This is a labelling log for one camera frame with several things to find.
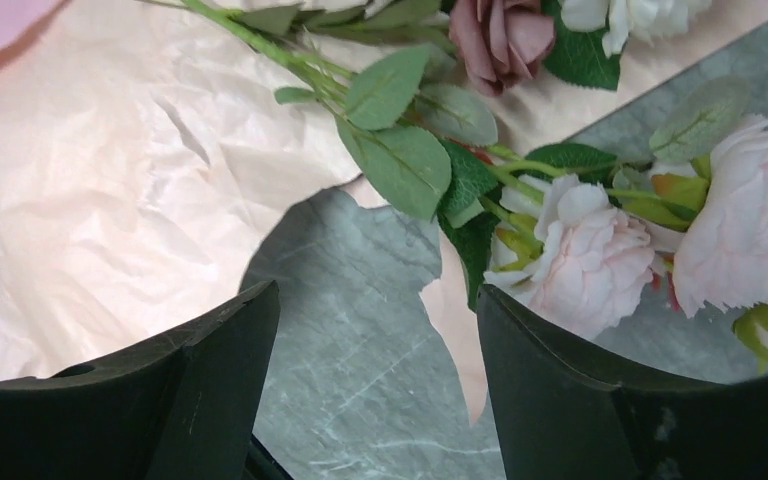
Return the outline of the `pale pink flower stem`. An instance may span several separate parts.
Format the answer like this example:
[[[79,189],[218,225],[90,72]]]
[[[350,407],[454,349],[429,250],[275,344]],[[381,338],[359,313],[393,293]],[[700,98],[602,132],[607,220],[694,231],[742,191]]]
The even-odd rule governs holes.
[[[687,317],[738,310],[732,332],[768,365],[768,118],[747,102],[739,78],[700,86],[651,136],[644,171],[580,143],[494,164],[448,142],[440,225],[467,303],[489,284],[591,340],[666,281]]]

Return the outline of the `peach orange flower stem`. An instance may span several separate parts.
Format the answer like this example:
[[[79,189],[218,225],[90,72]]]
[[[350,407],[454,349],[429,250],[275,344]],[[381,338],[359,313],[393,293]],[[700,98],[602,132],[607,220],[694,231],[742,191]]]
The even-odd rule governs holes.
[[[436,81],[449,60],[439,48],[397,50],[355,73],[295,42],[294,28],[314,26],[322,10],[170,5],[212,21],[300,79],[300,87],[276,89],[275,101],[327,110],[350,157],[397,210],[419,219],[440,217],[452,228],[488,213],[498,181],[472,150],[498,141],[496,118],[475,94]]]

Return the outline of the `white cream flower stem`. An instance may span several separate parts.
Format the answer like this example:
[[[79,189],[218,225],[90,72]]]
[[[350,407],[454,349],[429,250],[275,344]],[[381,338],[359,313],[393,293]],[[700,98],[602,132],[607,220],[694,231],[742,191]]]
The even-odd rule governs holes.
[[[709,0],[543,1],[555,20],[556,41],[543,66],[583,88],[615,91],[620,59],[629,40],[653,43],[683,35]]]

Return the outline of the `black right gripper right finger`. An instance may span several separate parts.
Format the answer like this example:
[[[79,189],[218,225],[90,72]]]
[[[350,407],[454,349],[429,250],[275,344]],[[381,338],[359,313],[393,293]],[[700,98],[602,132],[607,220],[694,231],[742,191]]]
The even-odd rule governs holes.
[[[477,320],[508,478],[768,479],[768,375],[718,384],[652,368],[493,286]]]

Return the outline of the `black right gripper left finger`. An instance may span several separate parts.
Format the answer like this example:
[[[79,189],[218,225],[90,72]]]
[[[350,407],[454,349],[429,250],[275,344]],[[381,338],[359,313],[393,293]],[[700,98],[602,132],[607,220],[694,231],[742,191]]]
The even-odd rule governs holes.
[[[284,479],[253,434],[280,318],[259,283],[46,378],[0,382],[0,479]]]

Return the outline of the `pink flower bouquet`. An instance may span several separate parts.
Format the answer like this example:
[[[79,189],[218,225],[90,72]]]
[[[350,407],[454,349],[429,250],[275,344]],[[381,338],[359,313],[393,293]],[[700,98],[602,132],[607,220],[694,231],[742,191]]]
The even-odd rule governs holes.
[[[0,53],[0,381],[230,299],[294,204],[357,178],[289,75],[205,20],[72,1]]]

